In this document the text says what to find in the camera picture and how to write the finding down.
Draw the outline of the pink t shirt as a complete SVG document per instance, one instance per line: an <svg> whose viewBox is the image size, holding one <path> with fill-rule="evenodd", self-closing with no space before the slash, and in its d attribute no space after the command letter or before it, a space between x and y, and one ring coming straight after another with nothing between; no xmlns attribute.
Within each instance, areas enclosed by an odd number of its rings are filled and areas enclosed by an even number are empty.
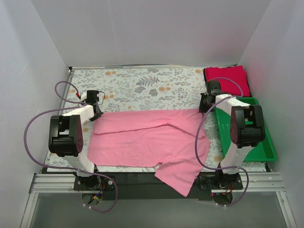
<svg viewBox="0 0 304 228"><path fill-rule="evenodd" d="M187 196L202 170L210 142L197 109L105 113L93 126L88 158L97 166L157 166L155 177Z"/></svg>

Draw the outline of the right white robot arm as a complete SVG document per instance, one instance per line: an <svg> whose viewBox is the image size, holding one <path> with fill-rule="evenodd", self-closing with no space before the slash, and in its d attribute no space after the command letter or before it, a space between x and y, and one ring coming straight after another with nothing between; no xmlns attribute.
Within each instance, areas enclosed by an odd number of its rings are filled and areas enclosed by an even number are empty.
<svg viewBox="0 0 304 228"><path fill-rule="evenodd" d="M210 80L207 91L201 94L199 112L204 113L195 138L195 154L198 155L198 136L207 115L214 109L220 109L230 116L230 146L225 158L217 168L204 168L215 171L214 184L221 189L232 187L241 181L239 170L249 152L266 137L262 107L257 104L241 102L235 95L225 94L220 82Z"/></svg>

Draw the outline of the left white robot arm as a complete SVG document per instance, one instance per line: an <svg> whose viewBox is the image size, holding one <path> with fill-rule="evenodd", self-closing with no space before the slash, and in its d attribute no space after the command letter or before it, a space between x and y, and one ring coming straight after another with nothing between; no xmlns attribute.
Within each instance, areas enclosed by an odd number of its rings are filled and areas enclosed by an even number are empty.
<svg viewBox="0 0 304 228"><path fill-rule="evenodd" d="M98 105L99 91L88 90L80 96L86 105L63 115L54 115L50 119L48 148L51 153L64 158L76 172L78 181L96 190L100 187L101 178L94 174L97 166L82 152L84 146L82 126L100 118L103 112Z"/></svg>

